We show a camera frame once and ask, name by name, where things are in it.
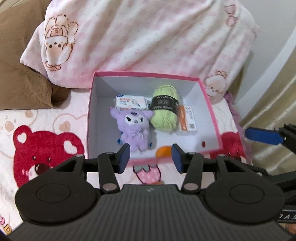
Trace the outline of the orange makeup sponge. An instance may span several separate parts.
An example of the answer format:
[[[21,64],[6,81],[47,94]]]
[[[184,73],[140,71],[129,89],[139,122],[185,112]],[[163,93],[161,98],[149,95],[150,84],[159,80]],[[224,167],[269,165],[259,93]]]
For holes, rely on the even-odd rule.
[[[157,149],[156,158],[168,158],[171,156],[171,146],[162,146]]]

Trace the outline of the orange white floss pack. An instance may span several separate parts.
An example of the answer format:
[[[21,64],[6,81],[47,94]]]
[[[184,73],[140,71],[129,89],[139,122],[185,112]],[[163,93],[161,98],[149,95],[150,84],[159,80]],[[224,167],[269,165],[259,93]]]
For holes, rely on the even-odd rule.
[[[197,133],[196,120],[191,105],[179,106],[179,134],[194,135]]]

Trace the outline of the purple plush toy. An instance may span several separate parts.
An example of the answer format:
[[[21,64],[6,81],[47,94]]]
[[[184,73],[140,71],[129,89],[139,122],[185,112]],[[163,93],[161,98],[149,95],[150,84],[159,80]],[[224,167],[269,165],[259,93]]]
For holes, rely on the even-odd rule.
[[[149,149],[149,121],[154,115],[152,110],[110,108],[111,116],[116,119],[121,139],[130,145],[130,151],[144,152]]]

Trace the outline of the white wet wipes pack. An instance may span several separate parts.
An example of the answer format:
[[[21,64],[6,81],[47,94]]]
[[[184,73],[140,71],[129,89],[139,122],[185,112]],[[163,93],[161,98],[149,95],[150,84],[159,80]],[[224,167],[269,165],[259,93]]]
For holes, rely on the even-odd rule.
[[[143,96],[134,95],[117,95],[115,99],[115,108],[124,109],[137,109],[147,110],[149,109],[147,100]]]

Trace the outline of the green yarn ball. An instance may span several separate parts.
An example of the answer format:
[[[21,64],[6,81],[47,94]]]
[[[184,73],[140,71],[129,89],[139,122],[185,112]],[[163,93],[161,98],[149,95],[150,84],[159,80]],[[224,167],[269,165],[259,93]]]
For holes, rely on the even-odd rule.
[[[154,91],[150,110],[154,112],[151,125],[158,131],[171,133],[178,123],[179,96],[175,87],[163,85]]]

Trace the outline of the blue white tissue pack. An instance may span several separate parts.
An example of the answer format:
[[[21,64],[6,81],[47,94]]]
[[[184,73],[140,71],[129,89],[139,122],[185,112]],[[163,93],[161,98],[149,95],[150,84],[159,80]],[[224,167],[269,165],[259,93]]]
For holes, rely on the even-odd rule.
[[[119,138],[119,139],[117,140],[117,143],[123,145],[123,144],[124,144],[124,141],[123,141],[121,138]],[[149,147],[149,148],[152,147],[152,143],[151,143],[151,142],[149,143],[148,147]]]

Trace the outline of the golden satin curtain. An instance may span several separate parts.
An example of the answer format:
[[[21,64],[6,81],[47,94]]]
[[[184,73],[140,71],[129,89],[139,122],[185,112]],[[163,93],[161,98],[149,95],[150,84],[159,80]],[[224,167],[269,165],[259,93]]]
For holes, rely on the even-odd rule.
[[[273,130],[284,124],[295,124],[295,51],[282,68],[276,80],[252,111],[241,121],[241,126]],[[295,154],[282,145],[251,142],[252,162],[271,175],[295,170]]]

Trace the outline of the pink cardboard box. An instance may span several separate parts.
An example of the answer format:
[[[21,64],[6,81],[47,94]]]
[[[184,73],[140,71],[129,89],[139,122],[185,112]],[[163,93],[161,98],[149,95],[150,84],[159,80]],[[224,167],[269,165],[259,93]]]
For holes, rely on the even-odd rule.
[[[222,148],[210,100],[198,78],[140,72],[95,72],[87,154],[130,145],[131,162],[151,162],[162,148],[207,154]]]

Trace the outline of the red bear print blanket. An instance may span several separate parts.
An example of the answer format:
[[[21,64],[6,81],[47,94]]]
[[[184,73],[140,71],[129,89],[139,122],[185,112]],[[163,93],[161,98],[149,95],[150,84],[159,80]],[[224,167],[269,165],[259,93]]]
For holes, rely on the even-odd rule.
[[[18,187],[76,154],[86,155],[89,91],[71,90],[54,109],[1,110],[1,232],[10,234],[22,220],[15,206]],[[252,164],[250,146],[239,125],[240,115],[227,92],[212,106],[222,135],[222,154]],[[132,164],[119,184],[180,184],[173,163]]]

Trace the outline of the brown pillow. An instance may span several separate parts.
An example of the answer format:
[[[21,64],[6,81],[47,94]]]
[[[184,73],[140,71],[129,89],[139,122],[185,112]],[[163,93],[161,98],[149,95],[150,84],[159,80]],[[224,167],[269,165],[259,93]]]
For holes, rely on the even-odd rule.
[[[1,110],[57,108],[69,89],[20,63],[49,1],[21,1],[1,13]]]

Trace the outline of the pink checkered pillow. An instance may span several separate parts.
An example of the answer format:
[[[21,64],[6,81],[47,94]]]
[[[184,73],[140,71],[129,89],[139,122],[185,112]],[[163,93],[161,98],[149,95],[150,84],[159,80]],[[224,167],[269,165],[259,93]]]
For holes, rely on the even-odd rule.
[[[52,1],[20,62],[67,88],[96,71],[196,77],[216,104],[258,31],[238,1]]]

